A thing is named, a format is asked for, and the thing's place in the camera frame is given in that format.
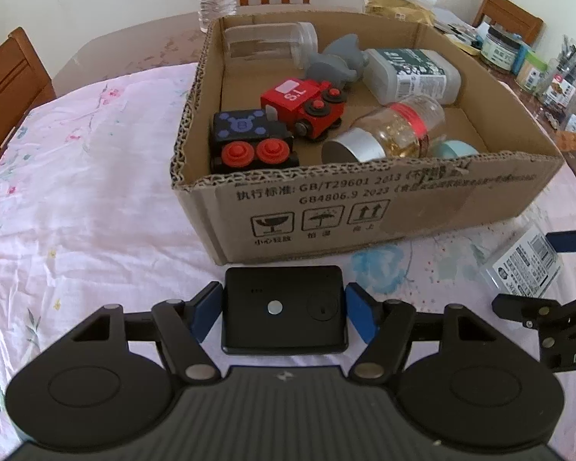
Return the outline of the wooden chair left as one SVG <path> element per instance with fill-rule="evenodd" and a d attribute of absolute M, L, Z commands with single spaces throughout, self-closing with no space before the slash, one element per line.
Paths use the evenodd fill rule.
<path fill-rule="evenodd" d="M 11 31 L 0 46 L 0 159 L 26 115 L 55 100 L 50 75 L 26 31 Z"/>

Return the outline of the light blue round lid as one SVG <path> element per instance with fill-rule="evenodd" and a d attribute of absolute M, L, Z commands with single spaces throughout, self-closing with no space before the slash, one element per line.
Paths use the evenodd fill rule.
<path fill-rule="evenodd" d="M 429 148 L 429 156 L 440 159 L 456 159 L 474 155 L 478 155 L 478 150 L 458 139 L 438 142 Z"/>

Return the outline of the wooden chair far right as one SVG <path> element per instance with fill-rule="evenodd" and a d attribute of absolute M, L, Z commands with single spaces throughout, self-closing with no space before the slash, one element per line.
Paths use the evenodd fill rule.
<path fill-rule="evenodd" d="M 543 20 L 532 15 L 511 0 L 483 0 L 472 22 L 477 28 L 489 19 L 490 24 L 500 24 L 504 30 L 517 33 L 522 41 L 532 46 L 543 28 Z"/>

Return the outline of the cup of pens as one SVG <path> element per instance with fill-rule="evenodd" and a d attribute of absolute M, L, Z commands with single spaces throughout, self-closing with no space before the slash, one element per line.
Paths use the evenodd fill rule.
<path fill-rule="evenodd" d="M 576 40 L 563 36 L 559 55 L 550 61 L 536 97 L 550 113 L 561 117 L 576 93 Z"/>

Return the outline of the green-lid small container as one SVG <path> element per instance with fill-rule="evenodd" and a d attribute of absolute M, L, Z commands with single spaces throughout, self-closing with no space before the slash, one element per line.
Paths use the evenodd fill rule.
<path fill-rule="evenodd" d="M 546 71 L 547 63 L 541 60 L 534 51 L 528 50 L 515 77 L 515 82 L 525 92 L 533 93 Z"/>

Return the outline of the red toy train car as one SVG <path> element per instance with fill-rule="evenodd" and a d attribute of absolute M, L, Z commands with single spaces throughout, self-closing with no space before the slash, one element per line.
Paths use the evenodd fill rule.
<path fill-rule="evenodd" d="M 322 142 L 341 126 L 346 94 L 329 81 L 288 78 L 260 97 L 267 117 L 284 123 L 294 136 Z"/>

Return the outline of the grey elephant toy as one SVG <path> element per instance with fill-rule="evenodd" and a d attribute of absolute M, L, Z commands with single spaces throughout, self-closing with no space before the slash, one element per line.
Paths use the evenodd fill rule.
<path fill-rule="evenodd" d="M 360 49 L 358 35 L 349 33 L 331 42 L 322 53 L 310 56 L 305 78 L 326 81 L 343 90 L 362 78 L 368 60 L 368 54 Z"/>

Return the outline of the clear plastic jar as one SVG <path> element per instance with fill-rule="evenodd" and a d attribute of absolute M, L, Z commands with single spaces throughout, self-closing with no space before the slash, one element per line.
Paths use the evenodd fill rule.
<path fill-rule="evenodd" d="M 250 24 L 223 33 L 228 60 L 291 60 L 297 69 L 308 67 L 318 52 L 315 27 L 310 22 Z"/>

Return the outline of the yellow sticky note pad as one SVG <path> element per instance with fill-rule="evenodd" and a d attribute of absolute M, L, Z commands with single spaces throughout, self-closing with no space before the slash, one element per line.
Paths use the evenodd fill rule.
<path fill-rule="evenodd" d="M 454 44 L 455 46 L 457 46 L 459 49 L 461 49 L 470 56 L 479 56 L 481 54 L 481 50 L 478 47 L 474 47 L 473 45 L 471 45 L 471 42 L 469 40 L 465 41 L 463 40 L 463 38 L 457 35 L 446 35 L 445 37 L 449 41 L 451 41 L 452 44 Z"/>

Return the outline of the white labelled package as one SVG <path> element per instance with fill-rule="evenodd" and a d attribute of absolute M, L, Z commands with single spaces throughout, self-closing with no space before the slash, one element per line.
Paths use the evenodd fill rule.
<path fill-rule="evenodd" d="M 542 298 L 561 268 L 559 254 L 540 227 L 531 224 L 485 261 L 480 279 L 493 295 Z"/>

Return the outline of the white papers stack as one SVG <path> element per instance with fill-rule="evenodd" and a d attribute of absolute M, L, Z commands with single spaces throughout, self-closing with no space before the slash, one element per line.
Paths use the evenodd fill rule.
<path fill-rule="evenodd" d="M 443 32 L 458 31 L 465 33 L 465 35 L 475 35 L 477 33 L 477 28 L 464 22 L 461 18 L 446 8 L 435 6 L 432 9 L 432 12 L 434 15 L 434 26 L 438 30 Z"/>

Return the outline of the fish oil capsule bottle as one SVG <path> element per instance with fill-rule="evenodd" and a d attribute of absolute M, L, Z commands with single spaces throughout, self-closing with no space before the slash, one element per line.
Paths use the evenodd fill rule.
<path fill-rule="evenodd" d="M 427 155 L 430 132 L 445 123 L 441 104 L 411 95 L 359 117 L 347 131 L 321 148 L 323 163 L 367 163 L 383 158 Z"/>

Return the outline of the pink floral tablecloth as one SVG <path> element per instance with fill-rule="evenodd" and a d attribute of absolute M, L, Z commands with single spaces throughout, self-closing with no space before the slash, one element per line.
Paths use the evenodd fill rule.
<path fill-rule="evenodd" d="M 19 440 L 12 376 L 93 311 L 187 300 L 223 269 L 170 186 L 169 162 L 195 67 L 85 86 L 36 108 L 0 161 L 0 460 Z M 424 311 L 461 303 L 528 352 L 533 331 L 493 317 L 481 268 L 529 225 L 576 229 L 576 177 L 557 173 L 517 219 L 332 258 L 348 282 Z"/>

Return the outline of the small black-lid glass jar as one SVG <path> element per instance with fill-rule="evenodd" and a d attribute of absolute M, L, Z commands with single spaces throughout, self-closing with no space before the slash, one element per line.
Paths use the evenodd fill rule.
<path fill-rule="evenodd" d="M 510 73 L 523 42 L 519 35 L 491 26 L 484 38 L 480 59 L 485 65 L 503 73 Z"/>

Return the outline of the open cardboard box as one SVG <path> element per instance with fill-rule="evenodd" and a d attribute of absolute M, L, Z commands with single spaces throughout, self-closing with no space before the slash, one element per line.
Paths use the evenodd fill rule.
<path fill-rule="evenodd" d="M 228 63 L 225 35 L 243 25 L 305 21 L 321 45 L 358 35 L 364 48 L 439 52 L 461 74 L 440 132 L 472 145 L 454 160 L 390 158 L 325 164 L 319 145 L 298 141 L 294 169 L 215 175 L 209 138 L 215 113 L 256 108 L 295 75 L 290 63 Z M 230 16 L 209 28 L 170 165 L 171 184 L 217 264 L 331 255 L 379 242 L 517 217 L 563 166 L 563 157 L 521 102 L 430 26 L 364 13 Z"/>

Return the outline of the white green medical bottle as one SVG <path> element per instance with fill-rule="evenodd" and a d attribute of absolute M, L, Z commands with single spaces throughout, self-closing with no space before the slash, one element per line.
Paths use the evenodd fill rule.
<path fill-rule="evenodd" d="M 427 49 L 367 49 L 363 81 L 373 97 L 387 105 L 412 95 L 425 95 L 442 106 L 454 104 L 462 78 L 442 55 Z"/>

